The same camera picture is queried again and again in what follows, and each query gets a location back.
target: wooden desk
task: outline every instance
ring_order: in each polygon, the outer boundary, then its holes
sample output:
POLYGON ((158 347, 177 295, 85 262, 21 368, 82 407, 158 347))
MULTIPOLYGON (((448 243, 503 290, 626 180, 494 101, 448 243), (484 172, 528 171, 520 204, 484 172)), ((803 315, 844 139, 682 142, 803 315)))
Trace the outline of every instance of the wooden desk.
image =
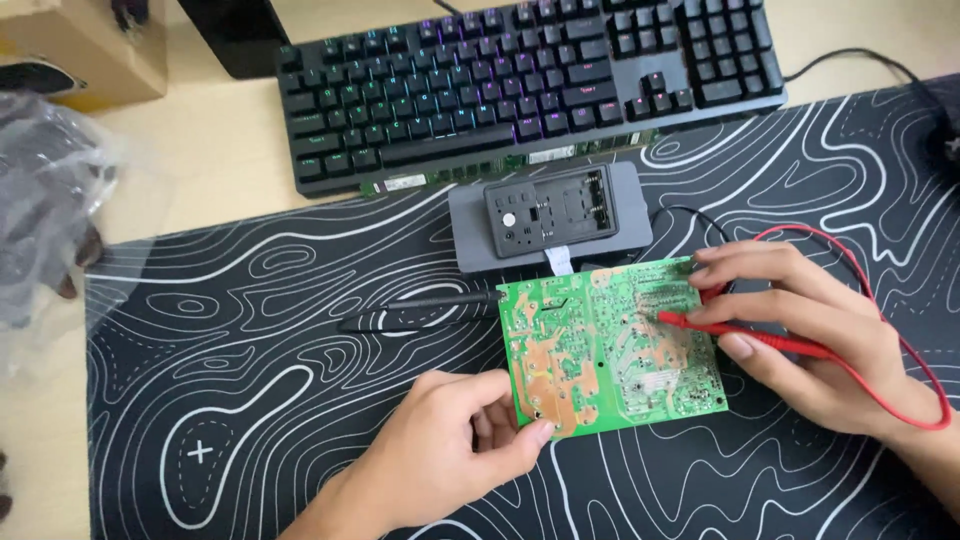
MULTIPOLYGON (((439 16, 429 0, 276 0, 294 41, 439 16)), ((463 10, 483 0, 454 2, 463 10)), ((172 192, 162 233, 313 204, 293 188, 276 83, 231 80, 169 2, 170 91, 161 100, 114 110, 100 120, 149 148, 158 182, 172 192)), ((956 0, 768 0, 780 65, 793 73, 826 51, 864 46, 902 61, 920 77, 960 71, 956 0)), ((825 63, 788 86, 790 105, 889 86, 900 81, 879 63, 825 63)), ((115 198, 104 232, 130 239, 115 198)), ((13 511, 4 538, 79 538, 89 534, 86 476, 82 304, 65 310, 76 329, 47 346, 15 380, 0 387, 0 448, 13 511)))

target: mechanical keyboard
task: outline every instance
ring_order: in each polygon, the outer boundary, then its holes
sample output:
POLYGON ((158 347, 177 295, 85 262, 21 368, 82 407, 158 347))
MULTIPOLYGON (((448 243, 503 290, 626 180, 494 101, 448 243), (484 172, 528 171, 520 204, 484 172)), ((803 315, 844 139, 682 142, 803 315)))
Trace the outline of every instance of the mechanical keyboard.
POLYGON ((786 103, 762 0, 539 0, 281 47, 307 197, 649 144, 786 103))

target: plus sign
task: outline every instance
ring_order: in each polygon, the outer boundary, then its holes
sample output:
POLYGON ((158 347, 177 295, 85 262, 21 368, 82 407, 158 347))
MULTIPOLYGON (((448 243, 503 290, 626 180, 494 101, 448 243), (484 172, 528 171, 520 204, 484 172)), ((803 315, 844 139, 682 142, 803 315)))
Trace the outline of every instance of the plus sign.
POLYGON ((207 452, 213 452, 213 449, 212 449, 212 448, 204 448, 204 443, 202 443, 202 442, 200 441, 200 439, 197 439, 197 450, 194 450, 194 451, 192 451, 192 452, 188 452, 188 453, 186 453, 186 454, 187 454, 188 456, 190 456, 190 457, 193 457, 193 456, 195 455, 195 456, 197 457, 197 462, 198 462, 198 463, 203 463, 203 462, 204 462, 204 454, 206 454, 207 452))

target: cardboard box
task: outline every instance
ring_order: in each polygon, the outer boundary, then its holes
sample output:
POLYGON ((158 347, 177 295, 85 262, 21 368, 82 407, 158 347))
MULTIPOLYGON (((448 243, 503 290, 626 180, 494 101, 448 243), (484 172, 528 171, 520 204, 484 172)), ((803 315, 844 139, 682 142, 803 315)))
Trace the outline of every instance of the cardboard box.
POLYGON ((109 0, 0 0, 0 86, 29 79, 83 112, 162 97, 163 5, 151 0, 150 20, 124 33, 109 0))

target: spacebar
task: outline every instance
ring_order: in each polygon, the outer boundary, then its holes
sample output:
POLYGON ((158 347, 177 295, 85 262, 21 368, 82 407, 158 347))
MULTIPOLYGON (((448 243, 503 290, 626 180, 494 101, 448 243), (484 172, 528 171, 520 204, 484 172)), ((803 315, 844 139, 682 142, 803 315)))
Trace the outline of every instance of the spacebar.
POLYGON ((449 158, 514 144, 514 125, 500 124, 429 140, 391 144, 380 150, 384 167, 449 158))

